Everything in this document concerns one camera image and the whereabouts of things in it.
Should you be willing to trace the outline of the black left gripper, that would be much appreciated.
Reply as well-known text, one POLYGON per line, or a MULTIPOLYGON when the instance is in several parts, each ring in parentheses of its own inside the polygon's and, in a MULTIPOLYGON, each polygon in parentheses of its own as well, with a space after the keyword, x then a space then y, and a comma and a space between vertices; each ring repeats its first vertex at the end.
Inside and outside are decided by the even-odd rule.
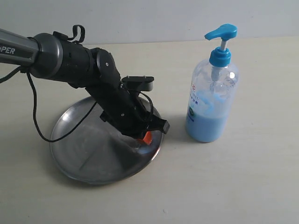
POLYGON ((119 132, 137 139, 140 144, 150 145, 151 131, 166 134, 170 124, 154 114, 151 98, 143 94, 149 103, 149 110, 147 110, 139 97, 140 94, 141 92, 136 90, 118 88, 100 97, 100 106, 106 113, 104 120, 119 132))

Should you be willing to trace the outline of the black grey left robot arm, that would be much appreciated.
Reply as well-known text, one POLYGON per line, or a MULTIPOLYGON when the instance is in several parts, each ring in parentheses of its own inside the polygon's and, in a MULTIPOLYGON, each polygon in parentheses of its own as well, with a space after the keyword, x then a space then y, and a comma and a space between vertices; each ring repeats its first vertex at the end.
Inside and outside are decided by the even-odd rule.
POLYGON ((59 32, 24 37, 6 30, 0 32, 0 61, 16 68, 1 79, 5 82, 16 73, 68 83, 84 88, 100 105, 100 118, 121 134, 150 143, 150 132, 167 133, 169 123, 146 109, 140 94, 152 90, 153 77, 121 77, 111 53, 82 45, 85 28, 74 25, 73 36, 59 32))

